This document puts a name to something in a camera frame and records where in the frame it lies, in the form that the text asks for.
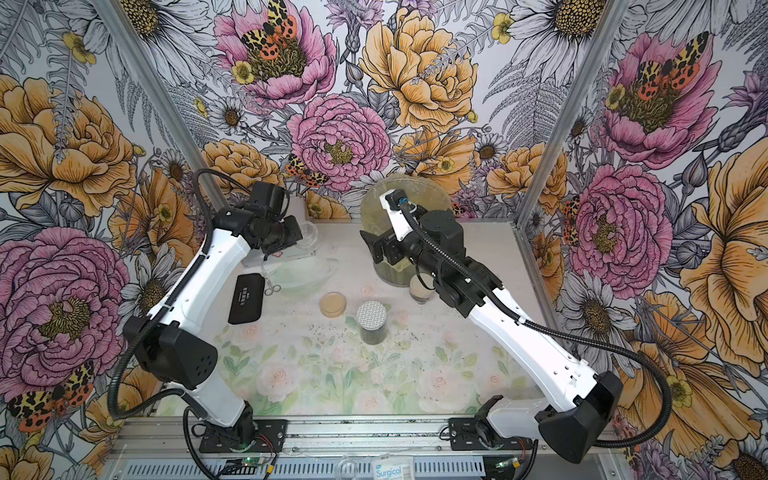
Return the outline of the foil tea jar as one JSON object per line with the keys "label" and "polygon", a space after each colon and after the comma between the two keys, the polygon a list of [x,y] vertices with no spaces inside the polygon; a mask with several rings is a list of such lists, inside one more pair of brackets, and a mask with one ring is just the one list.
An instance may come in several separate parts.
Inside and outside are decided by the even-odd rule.
{"label": "foil tea jar", "polygon": [[356,312],[361,339],[368,345],[377,345],[386,337],[386,307],[378,301],[366,301]]}

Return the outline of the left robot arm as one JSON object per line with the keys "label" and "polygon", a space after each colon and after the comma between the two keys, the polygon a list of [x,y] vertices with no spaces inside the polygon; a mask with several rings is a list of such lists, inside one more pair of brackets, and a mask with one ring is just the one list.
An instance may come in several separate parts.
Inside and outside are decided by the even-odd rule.
{"label": "left robot arm", "polygon": [[217,348],[205,338],[214,319],[211,308],[221,287],[252,251],[268,257],[302,238],[296,218],[288,214],[290,195],[283,187],[256,182],[248,199],[206,220],[203,246],[181,278],[157,305],[124,326],[129,342],[122,365],[139,365],[170,389],[156,394],[181,397],[211,427],[226,447],[242,450],[257,435],[253,410],[217,373]]}

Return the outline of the clear jar beige lid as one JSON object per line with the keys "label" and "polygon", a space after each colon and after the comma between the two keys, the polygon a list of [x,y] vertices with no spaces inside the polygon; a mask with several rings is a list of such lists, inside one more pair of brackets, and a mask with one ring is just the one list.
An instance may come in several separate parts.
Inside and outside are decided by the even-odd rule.
{"label": "clear jar beige lid", "polygon": [[316,251],[320,245],[320,234],[317,226],[312,222],[300,222],[299,227],[302,238],[297,242],[296,247],[307,252]]}

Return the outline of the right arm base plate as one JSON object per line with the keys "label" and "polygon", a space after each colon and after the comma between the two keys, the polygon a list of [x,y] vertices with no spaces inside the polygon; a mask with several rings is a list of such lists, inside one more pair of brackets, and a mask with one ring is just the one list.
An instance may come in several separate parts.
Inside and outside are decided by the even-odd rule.
{"label": "right arm base plate", "polygon": [[447,424],[448,441],[453,451],[530,452],[533,441],[525,437],[503,438],[487,421],[474,417],[452,417]]}

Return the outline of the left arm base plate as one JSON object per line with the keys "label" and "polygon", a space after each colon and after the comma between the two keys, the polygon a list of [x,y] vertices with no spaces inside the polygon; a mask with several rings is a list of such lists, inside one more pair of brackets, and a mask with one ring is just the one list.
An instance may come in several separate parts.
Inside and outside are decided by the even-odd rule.
{"label": "left arm base plate", "polygon": [[204,454],[280,453],[286,439],[288,421],[284,419],[255,419],[239,426],[221,427],[210,422],[200,423],[205,430],[193,427],[201,439],[199,450]]}

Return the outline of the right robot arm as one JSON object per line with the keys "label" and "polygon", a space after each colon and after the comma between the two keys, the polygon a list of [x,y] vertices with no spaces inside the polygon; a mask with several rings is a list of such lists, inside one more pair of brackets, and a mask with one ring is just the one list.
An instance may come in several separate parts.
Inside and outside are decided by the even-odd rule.
{"label": "right robot arm", "polygon": [[452,213],[417,210],[424,236],[401,213],[389,217],[392,226],[386,232],[360,233],[374,263],[408,260],[429,274],[439,298],[489,334],[544,395],[528,410],[501,394],[492,396],[475,415],[480,443],[498,449],[508,438],[539,439],[564,460],[580,463],[614,414],[621,394],[618,378],[596,373],[540,332],[502,281],[467,255],[463,228]]}

